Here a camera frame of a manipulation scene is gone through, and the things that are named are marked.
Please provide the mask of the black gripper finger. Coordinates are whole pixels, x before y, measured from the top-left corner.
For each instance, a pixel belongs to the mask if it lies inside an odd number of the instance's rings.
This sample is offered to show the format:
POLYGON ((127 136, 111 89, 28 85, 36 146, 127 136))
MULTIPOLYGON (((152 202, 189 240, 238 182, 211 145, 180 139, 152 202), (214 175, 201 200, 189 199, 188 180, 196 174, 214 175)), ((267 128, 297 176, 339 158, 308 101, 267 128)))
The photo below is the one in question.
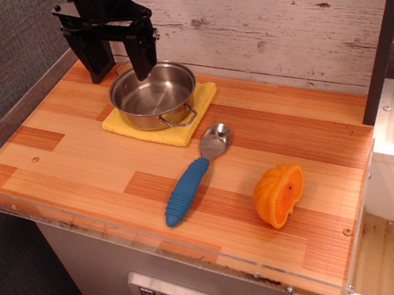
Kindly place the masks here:
POLYGON ((156 42, 152 34, 128 36, 124 40, 125 50, 139 81, 144 81, 157 64, 156 42))
POLYGON ((91 30, 71 32, 63 29, 62 33, 73 53, 90 72, 92 82, 100 84, 115 65, 109 41, 102 40, 91 30))

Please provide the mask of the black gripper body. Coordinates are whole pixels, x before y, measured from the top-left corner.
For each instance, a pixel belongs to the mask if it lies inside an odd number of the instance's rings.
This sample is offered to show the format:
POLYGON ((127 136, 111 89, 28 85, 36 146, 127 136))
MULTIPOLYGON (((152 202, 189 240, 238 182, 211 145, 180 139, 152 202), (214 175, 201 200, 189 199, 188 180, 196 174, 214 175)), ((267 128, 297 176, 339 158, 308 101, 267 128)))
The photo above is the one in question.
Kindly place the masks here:
POLYGON ((132 0, 68 0, 56 4, 52 14, 69 33, 93 34, 102 40, 154 43, 152 12, 132 0))

